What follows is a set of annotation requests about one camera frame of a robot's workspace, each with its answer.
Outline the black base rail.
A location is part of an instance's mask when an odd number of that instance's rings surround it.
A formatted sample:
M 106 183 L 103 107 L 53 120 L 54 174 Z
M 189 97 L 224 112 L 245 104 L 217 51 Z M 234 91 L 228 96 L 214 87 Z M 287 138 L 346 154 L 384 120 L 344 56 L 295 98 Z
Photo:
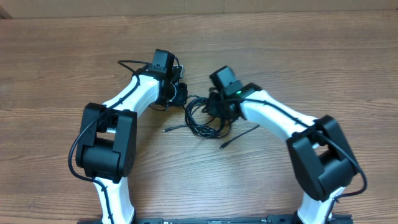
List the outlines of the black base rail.
M 299 223 L 295 215 L 268 215 L 262 218 L 189 218 L 169 219 L 162 218 L 134 218 L 132 223 L 138 224 L 293 224 Z M 100 224 L 101 220 L 77 222 L 79 224 Z M 353 224 L 351 215 L 333 215 L 331 224 Z

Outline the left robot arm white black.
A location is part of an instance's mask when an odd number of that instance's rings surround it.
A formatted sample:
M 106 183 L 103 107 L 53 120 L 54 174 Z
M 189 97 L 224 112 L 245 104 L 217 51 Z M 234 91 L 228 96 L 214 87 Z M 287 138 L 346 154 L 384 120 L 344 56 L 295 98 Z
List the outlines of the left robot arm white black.
M 118 63 L 132 73 L 130 84 L 102 104 L 85 106 L 68 155 L 70 172 L 96 187 L 103 212 L 97 223 L 134 223 L 127 178 L 136 158 L 137 120 L 152 104 L 166 110 L 187 100 L 185 69 L 171 52 L 155 50 L 137 70 L 130 60 Z

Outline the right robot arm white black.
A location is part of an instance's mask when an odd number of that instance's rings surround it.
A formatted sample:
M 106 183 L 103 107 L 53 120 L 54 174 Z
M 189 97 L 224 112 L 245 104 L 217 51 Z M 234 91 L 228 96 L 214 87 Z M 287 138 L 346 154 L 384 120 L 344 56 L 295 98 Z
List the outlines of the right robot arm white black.
M 265 223 L 352 223 L 351 215 L 332 210 L 356 174 L 362 174 L 354 153 L 333 117 L 307 116 L 275 100 L 254 83 L 243 85 L 224 66 L 210 75 L 206 112 L 223 119 L 243 118 L 285 141 L 295 178 L 304 195 L 291 215 L 268 215 Z

